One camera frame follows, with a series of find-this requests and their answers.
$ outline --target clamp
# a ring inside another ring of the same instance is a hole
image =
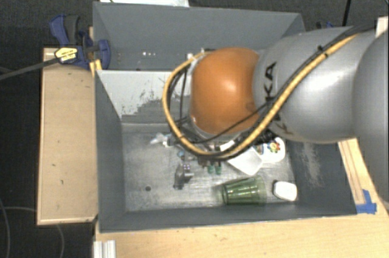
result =
[[[73,64],[89,70],[88,53],[98,54],[102,62],[102,68],[107,69],[111,61],[111,49],[108,41],[99,40],[95,46],[93,40],[84,30],[78,30],[77,15],[60,14],[50,22],[51,34],[58,40],[61,48],[55,52],[55,56],[60,64]]]

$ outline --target green plastic cup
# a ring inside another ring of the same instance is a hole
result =
[[[265,183],[260,176],[228,182],[222,186],[223,201],[226,205],[266,203]]]

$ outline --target yellow cable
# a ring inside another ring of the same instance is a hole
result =
[[[287,98],[291,95],[293,90],[298,86],[298,84],[315,68],[317,67],[322,61],[324,61],[328,56],[332,55],[339,49],[341,49],[345,44],[347,44],[349,41],[354,39],[357,36],[357,34],[349,36],[338,43],[334,44],[328,50],[324,51],[323,53],[319,54],[314,60],[312,60],[307,66],[305,66],[298,75],[288,84],[288,86],[285,88],[283,93],[280,95],[280,97],[274,102],[271,109],[268,111],[266,116],[263,118],[261,123],[254,129],[254,131],[239,145],[237,145],[235,148],[231,149],[230,151],[226,152],[223,155],[218,156],[218,158],[227,158],[233,154],[236,154],[239,151],[242,151],[245,147],[247,147],[249,144],[251,144],[261,133],[262,131],[269,125],[269,123],[273,120],[274,116],[277,114],[277,112],[281,109]],[[205,53],[199,53],[196,54],[194,57],[190,58],[186,62],[182,63],[180,66],[175,68],[171,75],[169,76],[165,87],[164,92],[162,94],[162,105],[164,108],[164,112],[166,115],[166,119],[173,130],[174,134],[177,136],[177,138],[181,139],[181,142],[188,147],[189,150],[195,152],[196,154],[201,155],[212,155],[214,152],[208,152],[204,151],[201,148],[195,146],[192,144],[179,130],[179,128],[176,126],[176,123],[173,120],[173,117],[170,114],[168,104],[167,104],[167,93],[168,89],[170,87],[170,84],[173,80],[173,78],[184,68],[189,66],[195,59],[200,58],[204,56]]]

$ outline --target wooden board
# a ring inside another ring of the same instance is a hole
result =
[[[44,50],[44,60],[55,49]],[[43,69],[37,224],[90,222],[97,214],[92,74]]]
[[[53,50],[45,50],[45,60]],[[44,69],[38,224],[85,222],[97,213],[92,75],[74,66]],[[174,230],[100,234],[117,257],[388,257],[389,217],[356,140],[339,144],[354,199],[362,188],[376,215],[290,220]]]
[[[389,217],[356,140],[339,144],[356,200],[361,188],[377,203],[375,215],[266,222],[160,231],[100,234],[115,240],[118,258],[165,257],[389,257]]]

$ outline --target blue clamp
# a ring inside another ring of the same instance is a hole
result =
[[[357,213],[362,214],[375,214],[377,212],[377,204],[371,202],[370,193],[367,190],[362,189],[363,195],[365,196],[365,204],[356,205]]]
[[[57,15],[49,22],[51,34],[58,40],[61,47],[72,46],[77,49],[77,56],[71,61],[60,61],[61,64],[72,64],[89,70],[90,59],[87,53],[99,53],[102,68],[107,69],[111,61],[111,49],[108,41],[102,39],[94,46],[93,40],[84,30],[77,30],[79,17],[75,15]]]

